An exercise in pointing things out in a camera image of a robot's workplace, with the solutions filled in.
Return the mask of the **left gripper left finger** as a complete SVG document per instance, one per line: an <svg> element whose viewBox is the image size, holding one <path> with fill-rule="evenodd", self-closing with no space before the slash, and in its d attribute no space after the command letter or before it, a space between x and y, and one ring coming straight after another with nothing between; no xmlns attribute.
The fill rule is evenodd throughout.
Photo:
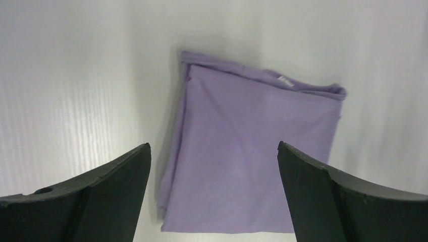
<svg viewBox="0 0 428 242"><path fill-rule="evenodd" d="M28 195L1 197L1 241L132 241L151 147Z"/></svg>

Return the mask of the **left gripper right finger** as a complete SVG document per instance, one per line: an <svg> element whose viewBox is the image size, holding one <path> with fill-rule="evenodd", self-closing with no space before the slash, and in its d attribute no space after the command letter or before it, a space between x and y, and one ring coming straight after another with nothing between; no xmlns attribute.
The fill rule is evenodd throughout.
<svg viewBox="0 0 428 242"><path fill-rule="evenodd" d="M278 164L298 241L427 241L427 195L360 179L285 142Z"/></svg>

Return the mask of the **purple t-shirt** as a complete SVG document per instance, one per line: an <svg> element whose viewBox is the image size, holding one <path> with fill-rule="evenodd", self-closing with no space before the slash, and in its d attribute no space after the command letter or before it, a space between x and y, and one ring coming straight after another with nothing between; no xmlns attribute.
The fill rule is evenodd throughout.
<svg viewBox="0 0 428 242"><path fill-rule="evenodd" d="M162 231L294 231L277 160L284 141L327 162L347 91L181 53L184 93L158 190Z"/></svg>

